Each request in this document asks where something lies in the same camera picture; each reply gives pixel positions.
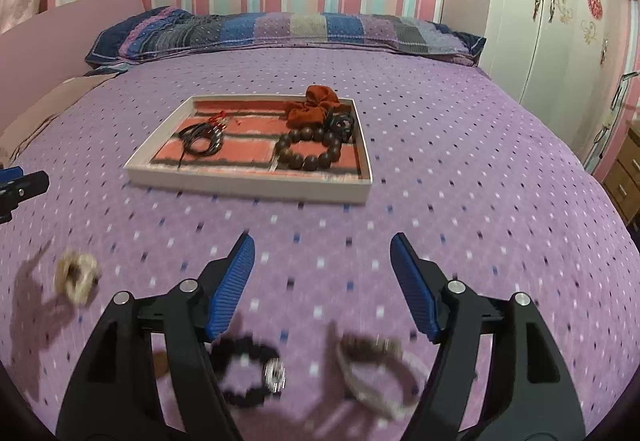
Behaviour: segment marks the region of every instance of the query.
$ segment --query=silver charm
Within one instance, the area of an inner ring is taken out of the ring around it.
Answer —
[[[264,366],[265,386],[271,394],[276,394],[282,392],[285,381],[284,364],[280,361],[280,358],[271,358]]]

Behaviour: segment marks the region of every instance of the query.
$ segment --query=wooden nightstand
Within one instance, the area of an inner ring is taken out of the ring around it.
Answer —
[[[640,210],[640,126],[629,128],[602,185],[627,226]]]

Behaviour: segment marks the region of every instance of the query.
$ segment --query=purple bedsheet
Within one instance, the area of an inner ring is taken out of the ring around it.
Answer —
[[[358,103],[374,175],[366,206],[177,196],[127,184],[124,162],[188,96],[300,93],[309,84]],[[333,351],[336,332],[364,331],[399,337],[433,363],[436,348],[415,336],[390,267],[397,231],[478,293],[532,296],[589,430],[639,363],[639,255],[620,218],[569,149],[474,68],[322,49],[164,60],[92,90],[20,165],[45,169],[51,186],[0,227],[0,359],[50,427],[111,296],[167,291],[225,256],[245,228],[256,264],[232,330],[276,344],[287,367],[280,401],[236,414],[247,441],[400,438],[407,421],[387,424],[344,399]],[[53,297],[54,263],[68,247],[93,253],[104,272],[85,310]],[[479,414],[489,345],[483,339],[467,425]],[[238,363],[223,387],[246,388],[255,377]],[[369,377],[400,396],[392,377]],[[159,388],[168,422],[179,424],[167,378]]]

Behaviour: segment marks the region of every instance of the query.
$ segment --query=beige scrunchie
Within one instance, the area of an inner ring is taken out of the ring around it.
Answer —
[[[98,283],[100,268],[93,255],[67,251],[58,261],[54,286],[56,293],[66,294],[75,305],[83,306]]]

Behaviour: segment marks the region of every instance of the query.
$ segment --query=blue ribbed fingertip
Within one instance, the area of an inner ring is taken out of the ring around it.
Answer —
[[[435,342],[441,332],[436,321],[436,300],[424,283],[411,254],[397,235],[391,239],[390,253],[391,266],[409,305],[415,326],[431,342]]]
[[[229,268],[218,286],[217,291],[211,297],[209,304],[209,323],[206,331],[211,341],[225,332],[236,311],[238,300],[244,291],[246,281],[254,267],[255,243],[247,235],[238,249],[238,254],[230,259]]]

